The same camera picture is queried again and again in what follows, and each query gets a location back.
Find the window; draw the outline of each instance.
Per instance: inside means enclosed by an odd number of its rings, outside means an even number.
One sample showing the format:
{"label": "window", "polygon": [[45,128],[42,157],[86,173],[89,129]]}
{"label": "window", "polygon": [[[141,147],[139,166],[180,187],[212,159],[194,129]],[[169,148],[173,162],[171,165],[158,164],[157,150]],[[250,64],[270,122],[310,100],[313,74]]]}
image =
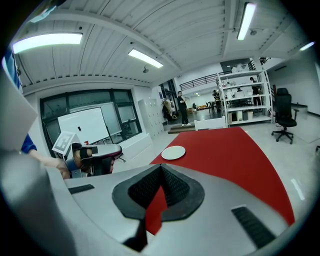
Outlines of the window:
{"label": "window", "polygon": [[47,146],[51,155],[53,144],[60,135],[58,117],[74,112],[101,108],[109,137],[95,144],[117,144],[141,133],[137,112],[130,90],[87,90],[64,93],[41,99],[41,119]]}

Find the white cabinet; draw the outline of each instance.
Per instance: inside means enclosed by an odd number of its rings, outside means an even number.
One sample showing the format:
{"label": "white cabinet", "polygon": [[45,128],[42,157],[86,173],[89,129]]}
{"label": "white cabinet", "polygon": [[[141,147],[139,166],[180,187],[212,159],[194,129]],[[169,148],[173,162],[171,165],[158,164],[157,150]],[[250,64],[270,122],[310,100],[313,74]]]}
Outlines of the white cabinet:
{"label": "white cabinet", "polygon": [[154,98],[141,99],[138,101],[138,105],[145,127],[145,132],[150,134],[151,138],[163,133],[164,126],[162,124],[162,108],[157,105],[157,100]]}

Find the white metal shelf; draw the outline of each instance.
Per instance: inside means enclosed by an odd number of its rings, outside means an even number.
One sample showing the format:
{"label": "white metal shelf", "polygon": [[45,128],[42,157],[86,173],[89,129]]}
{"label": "white metal shelf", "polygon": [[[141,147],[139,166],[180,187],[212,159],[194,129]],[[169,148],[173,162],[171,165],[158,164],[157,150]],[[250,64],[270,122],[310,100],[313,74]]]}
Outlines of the white metal shelf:
{"label": "white metal shelf", "polygon": [[239,107],[228,107],[227,111],[240,111],[240,110],[255,110],[255,109],[267,109],[266,105],[255,105],[255,106],[239,106]]}
{"label": "white metal shelf", "polygon": [[255,86],[255,85],[263,85],[267,82],[249,82],[249,83],[242,83],[242,84],[236,84],[232,86],[227,86],[227,87],[222,87],[223,90],[226,89],[232,89],[232,88],[237,88],[237,87],[242,87],[242,86]]}
{"label": "white metal shelf", "polygon": [[222,74],[222,75],[219,75],[219,77],[220,77],[220,80],[226,80],[227,78],[232,79],[232,78],[255,76],[262,72],[264,72],[264,70],[243,71],[243,72],[237,72],[237,73]]}
{"label": "white metal shelf", "polygon": [[235,101],[235,100],[250,99],[250,98],[264,97],[264,96],[267,96],[267,95],[265,95],[265,94],[257,94],[257,95],[239,97],[239,98],[226,99],[225,101],[226,102],[230,102],[230,101]]}
{"label": "white metal shelf", "polygon": [[240,125],[240,124],[245,124],[245,123],[251,123],[251,122],[260,122],[260,121],[270,121],[271,117],[266,116],[266,115],[260,115],[260,116],[254,116],[250,120],[245,120],[245,121],[232,121],[230,125]]}

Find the window frame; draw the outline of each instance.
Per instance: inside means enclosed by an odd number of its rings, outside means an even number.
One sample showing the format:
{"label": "window frame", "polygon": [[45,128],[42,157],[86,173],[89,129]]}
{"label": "window frame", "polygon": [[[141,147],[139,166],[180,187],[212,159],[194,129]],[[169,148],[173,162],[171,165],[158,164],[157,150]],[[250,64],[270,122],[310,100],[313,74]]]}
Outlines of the window frame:
{"label": "window frame", "polygon": [[[49,152],[50,152],[52,157],[55,158],[56,155],[52,151],[53,143],[52,143],[52,141],[50,139],[50,136],[49,136],[49,133],[48,133],[48,130],[47,130],[47,123],[58,120],[58,117],[62,117],[62,116],[68,115],[70,113],[74,113],[74,111],[70,112],[70,104],[69,104],[69,97],[70,96],[87,94],[87,93],[99,93],[99,92],[108,92],[109,93],[110,102],[113,103],[114,110],[115,110],[115,113],[116,113],[116,117],[118,119],[118,122],[119,122],[119,125],[120,125],[120,128],[121,128],[120,134],[121,134],[122,140],[116,142],[115,144],[119,144],[119,143],[121,143],[123,141],[126,141],[126,140],[132,138],[133,136],[138,135],[139,133],[142,133],[140,120],[138,118],[138,113],[137,113],[137,110],[136,110],[134,98],[132,96],[132,92],[131,92],[130,89],[80,90],[80,91],[73,91],[73,92],[65,92],[65,93],[53,95],[53,96],[50,96],[50,97],[41,98],[40,99],[40,118],[41,118],[42,130],[43,130],[43,134],[44,134],[44,139],[45,139],[46,145],[48,146]],[[126,93],[128,93],[129,101],[128,102],[116,102],[114,92],[126,92]],[[65,101],[66,101],[66,113],[62,114],[62,115],[53,115],[53,116],[50,116],[50,117],[44,117],[45,116],[45,114],[44,114],[45,103],[48,102],[48,101],[51,101],[51,100],[58,99],[58,98],[65,98]],[[122,122],[121,116],[120,116],[120,113],[119,113],[119,108],[120,107],[126,107],[126,106],[132,106],[133,112],[134,112],[134,115],[135,115],[135,119]],[[136,123],[136,127],[137,127],[138,132],[128,136],[128,135],[126,135],[126,133],[124,131],[124,125],[125,124],[129,124],[129,123],[133,123],[133,122]]]}

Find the shelving unit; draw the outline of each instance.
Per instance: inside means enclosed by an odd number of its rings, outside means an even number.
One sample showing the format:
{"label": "shelving unit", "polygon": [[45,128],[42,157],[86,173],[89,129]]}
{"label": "shelving unit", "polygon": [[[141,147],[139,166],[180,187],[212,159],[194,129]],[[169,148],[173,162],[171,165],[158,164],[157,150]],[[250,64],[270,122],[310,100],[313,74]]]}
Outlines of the shelving unit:
{"label": "shelving unit", "polygon": [[[252,77],[252,76],[258,76],[259,79],[257,79],[257,78],[254,78],[254,79],[259,82],[255,82],[255,83],[249,82],[250,81],[249,77]],[[236,82],[236,83],[238,82],[238,84],[223,87],[222,81],[225,82],[225,80],[227,78],[229,80],[232,79],[233,82]],[[243,72],[223,74],[223,75],[217,74],[217,79],[219,82],[218,88],[219,88],[219,92],[220,92],[220,97],[221,97],[221,100],[223,101],[221,111],[222,111],[222,114],[225,116],[226,123],[228,124],[228,126],[272,120],[272,118],[269,116],[269,113],[273,112],[272,98],[271,98],[271,87],[270,87],[270,83],[269,83],[268,74],[265,70],[243,71]],[[242,97],[235,97],[235,98],[226,99],[227,90],[236,89],[236,88],[240,88],[240,87],[252,87],[252,86],[261,86],[262,94],[247,95],[247,96],[242,96]],[[253,99],[256,97],[261,97],[263,105],[230,107],[230,103],[232,101],[243,100],[243,99]],[[255,109],[262,109],[262,112],[259,112],[259,116],[253,115],[252,119],[250,119],[250,120],[238,120],[238,121],[229,122],[229,118],[228,118],[229,113],[234,113],[237,111],[255,110]]]}

